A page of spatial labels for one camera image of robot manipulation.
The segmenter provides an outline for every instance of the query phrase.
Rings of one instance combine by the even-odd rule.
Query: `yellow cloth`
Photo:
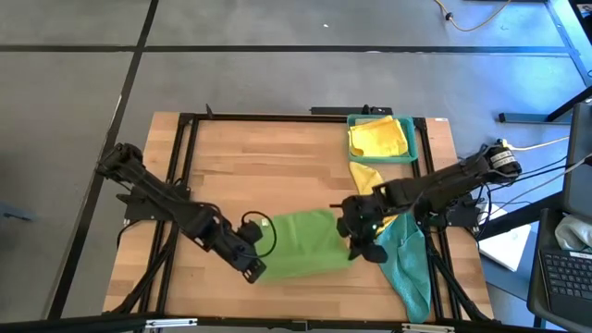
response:
[[[372,188],[378,184],[382,184],[384,180],[378,173],[370,166],[364,166],[359,163],[350,162],[350,172],[355,182],[355,186],[358,188],[358,192],[362,195],[372,194]],[[397,216],[388,216],[382,220],[383,226],[380,227],[376,234],[379,235],[386,227],[394,221]]]
[[[356,156],[399,156],[407,153],[407,139],[398,119],[386,116],[350,127],[350,149]]]

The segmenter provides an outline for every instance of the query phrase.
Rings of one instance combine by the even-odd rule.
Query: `teal tray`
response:
[[[350,127],[355,126],[355,121],[357,119],[378,119],[385,116],[377,116],[377,115],[349,115],[348,116],[348,131]],[[394,119],[398,119],[401,123],[401,128],[403,129],[403,134],[405,134],[405,139],[407,139],[407,153],[399,155],[399,156],[391,156],[391,157],[377,157],[377,156],[356,156],[353,155],[350,151],[350,141],[347,140],[347,150],[348,155],[350,156],[350,160],[353,162],[358,163],[412,163],[414,160],[417,159],[417,143],[415,142],[415,126],[413,125],[413,118],[411,117],[396,117],[393,116]]]

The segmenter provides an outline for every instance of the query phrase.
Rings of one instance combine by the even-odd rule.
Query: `cloth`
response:
[[[327,209],[273,216],[276,249],[261,260],[267,266],[262,281],[294,278],[349,267],[350,251],[337,232],[337,219]],[[263,238],[255,243],[257,253],[266,253],[273,243],[273,230],[266,219],[257,222]]]
[[[409,321],[425,322],[429,317],[431,289],[424,233],[413,216],[405,213],[378,236],[377,243],[388,254],[380,269],[401,296]]]
[[[355,186],[358,188],[358,192],[362,195],[372,194],[372,188],[378,184],[382,184],[382,176],[378,171],[374,170],[370,166],[361,165],[356,162],[350,162],[350,172]],[[388,216],[382,220],[382,227],[378,228],[376,234],[384,231],[397,216]]]
[[[399,156],[409,147],[401,123],[392,116],[350,127],[350,150],[356,156]]]
[[[563,250],[592,253],[592,225],[575,216],[561,220],[555,228],[555,238]]]

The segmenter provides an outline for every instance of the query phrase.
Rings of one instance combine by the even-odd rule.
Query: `green towel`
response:
[[[387,262],[380,264],[380,268],[405,303],[409,321],[425,322],[429,317],[431,289],[424,234],[413,216],[406,213],[399,215],[377,242],[388,254]]]
[[[337,220],[327,209],[273,216],[276,249],[263,258],[267,269],[261,280],[302,277],[349,267],[349,250],[337,232]],[[257,253],[266,253],[274,239],[266,220],[258,222],[263,238],[255,243]]]

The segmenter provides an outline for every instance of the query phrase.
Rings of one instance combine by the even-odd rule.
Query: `wooden table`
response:
[[[178,113],[155,113],[148,134],[143,162],[160,179],[165,179],[167,173],[178,117]],[[435,169],[455,163],[448,120],[430,118],[426,123]],[[346,137],[346,125],[337,123],[200,121],[191,163],[191,197],[219,205],[235,227],[248,210],[273,216],[328,208],[329,204],[340,203],[356,193],[348,169]],[[420,155],[419,165],[425,174],[423,154]],[[384,179],[413,176],[410,165],[371,167],[378,169]],[[154,225],[143,222],[123,235],[105,310],[119,305],[142,276]],[[456,277],[479,309],[492,317],[475,241],[460,228],[448,228],[447,233]],[[150,309],[155,308],[159,281],[157,277]],[[444,314],[450,316],[442,277],[439,286]],[[182,236],[166,313],[198,317],[407,320],[400,297],[378,265],[361,257],[345,270],[251,285],[215,253],[205,253]]]

